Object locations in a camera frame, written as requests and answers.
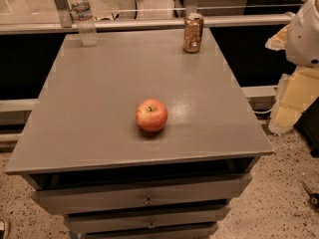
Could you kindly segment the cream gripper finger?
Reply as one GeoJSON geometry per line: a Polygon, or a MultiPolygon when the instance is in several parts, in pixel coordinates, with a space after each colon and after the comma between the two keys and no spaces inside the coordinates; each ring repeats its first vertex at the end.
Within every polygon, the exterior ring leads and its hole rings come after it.
{"type": "Polygon", "coordinates": [[[270,114],[269,130],[274,134],[290,131],[318,98],[318,68],[298,66],[292,75],[283,74],[270,114]]]}
{"type": "Polygon", "coordinates": [[[275,35],[273,35],[266,41],[265,47],[273,51],[284,50],[286,47],[287,29],[288,26],[285,26],[282,29],[280,29],[275,35]]]}

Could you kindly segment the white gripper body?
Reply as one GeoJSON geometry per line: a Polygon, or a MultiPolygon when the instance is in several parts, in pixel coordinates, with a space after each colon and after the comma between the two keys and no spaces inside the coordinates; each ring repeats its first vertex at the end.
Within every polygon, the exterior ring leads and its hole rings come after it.
{"type": "Polygon", "coordinates": [[[307,0],[291,20],[285,54],[297,66],[319,67],[319,0],[307,0]]]}

